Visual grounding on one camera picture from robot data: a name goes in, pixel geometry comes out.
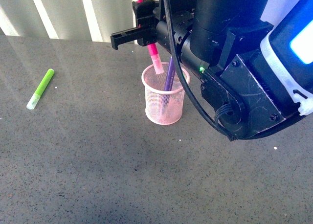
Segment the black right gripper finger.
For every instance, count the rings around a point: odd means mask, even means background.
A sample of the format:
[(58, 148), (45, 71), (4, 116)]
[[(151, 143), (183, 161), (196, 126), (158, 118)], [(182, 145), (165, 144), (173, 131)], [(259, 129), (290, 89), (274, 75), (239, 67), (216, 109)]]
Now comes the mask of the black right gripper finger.
[(132, 2), (136, 26), (152, 26), (155, 24), (153, 10), (156, 8), (155, 0), (138, 0)]

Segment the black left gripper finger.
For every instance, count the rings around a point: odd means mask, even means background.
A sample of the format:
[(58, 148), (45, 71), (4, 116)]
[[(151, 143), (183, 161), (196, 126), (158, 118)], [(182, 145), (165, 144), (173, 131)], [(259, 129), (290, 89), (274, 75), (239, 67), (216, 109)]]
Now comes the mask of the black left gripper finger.
[(111, 34), (111, 45), (118, 49), (119, 45), (139, 40), (139, 45), (146, 46), (152, 42), (151, 29), (148, 27), (135, 27)]

